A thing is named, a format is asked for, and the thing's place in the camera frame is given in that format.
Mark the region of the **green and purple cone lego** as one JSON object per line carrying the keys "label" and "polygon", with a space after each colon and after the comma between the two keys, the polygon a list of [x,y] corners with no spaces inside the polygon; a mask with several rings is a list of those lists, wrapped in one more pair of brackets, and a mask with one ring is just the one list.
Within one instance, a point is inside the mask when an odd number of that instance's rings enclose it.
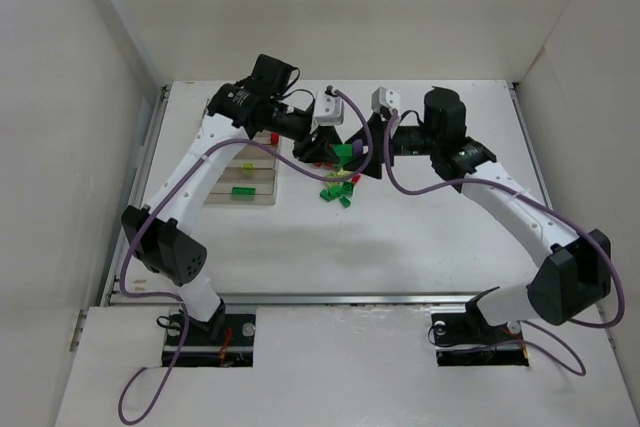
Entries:
{"label": "green and purple cone lego", "polygon": [[361,140],[353,143],[335,144],[333,150],[338,157],[338,164],[345,165],[364,154],[364,144]]}

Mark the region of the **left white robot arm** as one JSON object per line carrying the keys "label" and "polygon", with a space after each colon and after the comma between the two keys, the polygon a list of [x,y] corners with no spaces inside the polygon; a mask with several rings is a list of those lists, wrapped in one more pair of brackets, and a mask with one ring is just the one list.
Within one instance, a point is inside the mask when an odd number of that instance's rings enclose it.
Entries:
{"label": "left white robot arm", "polygon": [[305,110],[285,104],[296,71],[261,54],[248,77],[220,87],[173,173],[142,207],[129,206],[121,217],[133,256],[168,280],[188,319],[209,338],[223,328],[225,305],[203,271],[207,250],[192,232],[229,163],[261,131],[295,141],[303,154],[333,154],[321,131],[342,123],[344,103],[326,90]]}

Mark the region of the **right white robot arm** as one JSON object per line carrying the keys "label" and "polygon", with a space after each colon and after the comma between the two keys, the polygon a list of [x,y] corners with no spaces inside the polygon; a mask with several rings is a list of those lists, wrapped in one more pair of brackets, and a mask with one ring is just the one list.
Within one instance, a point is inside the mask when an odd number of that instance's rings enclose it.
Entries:
{"label": "right white robot arm", "polygon": [[494,287],[468,301],[464,318],[474,327],[541,319],[551,325],[576,315],[610,293],[622,292],[610,258],[611,244],[599,230],[585,232],[539,203],[506,171],[496,155],[467,134],[466,106],[451,89],[434,87],[414,126],[402,126],[400,96],[380,87],[372,115],[360,130],[372,158],[366,174],[393,172],[398,155],[427,156],[442,187],[452,187],[488,212],[531,257],[532,280]]}

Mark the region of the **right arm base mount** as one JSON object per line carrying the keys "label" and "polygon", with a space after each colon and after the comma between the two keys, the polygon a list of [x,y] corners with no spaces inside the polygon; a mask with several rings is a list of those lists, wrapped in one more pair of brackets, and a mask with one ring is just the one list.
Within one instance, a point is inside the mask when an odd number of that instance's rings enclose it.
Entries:
{"label": "right arm base mount", "polygon": [[477,303],[487,294],[462,306],[431,310],[427,339],[435,347],[438,367],[529,366],[522,333],[511,332],[507,324],[490,326],[481,315]]}

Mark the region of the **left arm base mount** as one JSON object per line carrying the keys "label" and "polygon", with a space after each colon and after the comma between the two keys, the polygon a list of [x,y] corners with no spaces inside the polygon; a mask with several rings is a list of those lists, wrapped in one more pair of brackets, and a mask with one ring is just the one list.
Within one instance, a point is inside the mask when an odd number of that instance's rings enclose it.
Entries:
{"label": "left arm base mount", "polygon": [[[179,352],[176,367],[186,368],[249,368],[254,363],[256,334],[254,313],[231,313],[214,336],[196,321],[189,322],[185,342]],[[182,337],[183,313],[178,310],[156,318],[156,325],[164,330],[161,362],[168,367]]]}

